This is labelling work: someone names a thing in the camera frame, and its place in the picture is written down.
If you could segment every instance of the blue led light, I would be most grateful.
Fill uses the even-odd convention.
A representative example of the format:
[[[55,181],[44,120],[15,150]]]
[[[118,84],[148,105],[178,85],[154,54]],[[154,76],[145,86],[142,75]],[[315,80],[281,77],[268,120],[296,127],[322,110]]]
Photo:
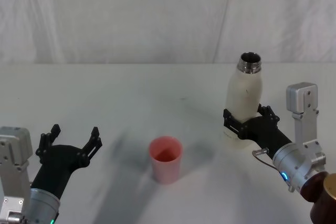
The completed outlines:
[[[286,173],[282,172],[281,173],[281,176],[284,178],[284,180],[288,180],[288,176]]]

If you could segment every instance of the cable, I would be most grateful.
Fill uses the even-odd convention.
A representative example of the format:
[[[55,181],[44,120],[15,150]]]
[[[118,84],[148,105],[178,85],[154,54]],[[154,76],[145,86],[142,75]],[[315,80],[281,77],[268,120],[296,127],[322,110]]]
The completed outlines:
[[[252,155],[253,155],[253,157],[256,158],[256,160],[262,162],[264,165],[267,165],[267,166],[269,166],[269,167],[275,169],[275,170],[278,172],[278,170],[277,170],[274,166],[272,166],[272,165],[270,165],[270,164],[267,164],[266,162],[262,161],[259,157],[257,157],[257,156],[259,156],[259,155],[267,154],[267,153],[268,153],[268,148],[261,149],[261,150],[258,150],[258,151],[252,151]]]

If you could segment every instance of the metal bracket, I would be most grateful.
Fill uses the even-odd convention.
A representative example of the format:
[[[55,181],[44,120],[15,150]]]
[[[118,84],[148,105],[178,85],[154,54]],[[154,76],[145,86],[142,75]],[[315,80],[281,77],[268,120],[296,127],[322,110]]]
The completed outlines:
[[[306,158],[300,167],[301,174],[326,164],[325,154],[317,141],[317,116],[319,111],[317,85],[301,82],[288,86],[286,91],[287,110],[293,112],[296,145]]]
[[[0,176],[4,191],[0,223],[22,223],[29,205],[28,158],[33,154],[29,131],[0,127]]]

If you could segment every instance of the wire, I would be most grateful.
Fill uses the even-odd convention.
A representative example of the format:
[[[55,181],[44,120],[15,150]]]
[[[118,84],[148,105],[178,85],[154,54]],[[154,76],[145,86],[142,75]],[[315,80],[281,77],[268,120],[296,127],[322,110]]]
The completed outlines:
[[[275,169],[277,172],[278,172],[278,169],[276,169],[274,166],[270,165],[270,164],[267,164],[266,162],[262,161],[259,157],[257,157],[258,155],[261,155],[261,154],[266,154],[268,152],[268,150],[266,152],[260,152],[260,151],[252,151],[252,155],[253,157],[256,158],[256,160],[262,162],[264,165],[267,165],[273,169]]]

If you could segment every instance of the brown object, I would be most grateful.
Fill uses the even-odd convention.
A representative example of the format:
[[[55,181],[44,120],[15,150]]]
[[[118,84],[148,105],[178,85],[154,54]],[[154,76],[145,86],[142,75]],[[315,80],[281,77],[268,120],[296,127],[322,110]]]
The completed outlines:
[[[314,224],[336,224],[335,173],[324,179],[323,191],[310,211],[310,218]]]
[[[328,172],[320,172],[312,176],[301,188],[301,196],[308,202],[315,203],[323,192],[323,181]]]

